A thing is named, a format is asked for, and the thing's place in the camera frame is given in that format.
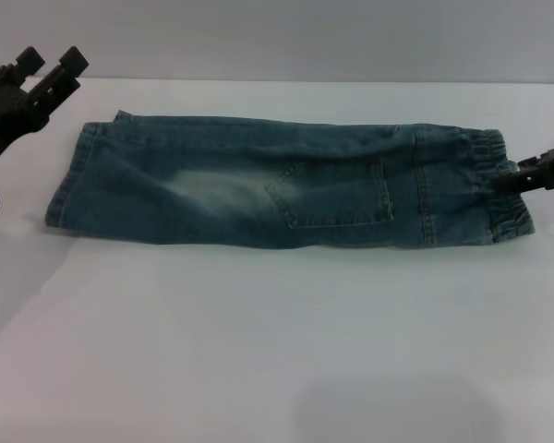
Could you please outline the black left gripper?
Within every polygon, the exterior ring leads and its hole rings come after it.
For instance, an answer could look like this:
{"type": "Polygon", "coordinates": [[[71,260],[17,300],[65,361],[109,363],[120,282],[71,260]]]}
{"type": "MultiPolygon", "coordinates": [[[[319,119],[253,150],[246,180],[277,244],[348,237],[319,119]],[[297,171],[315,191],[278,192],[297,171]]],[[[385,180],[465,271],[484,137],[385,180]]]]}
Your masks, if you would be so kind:
{"type": "Polygon", "coordinates": [[[77,46],[71,46],[59,65],[29,92],[21,88],[45,61],[34,47],[27,47],[15,64],[0,66],[0,156],[17,139],[42,130],[50,121],[44,109],[57,109],[79,87],[78,77],[89,66],[77,46]]]}

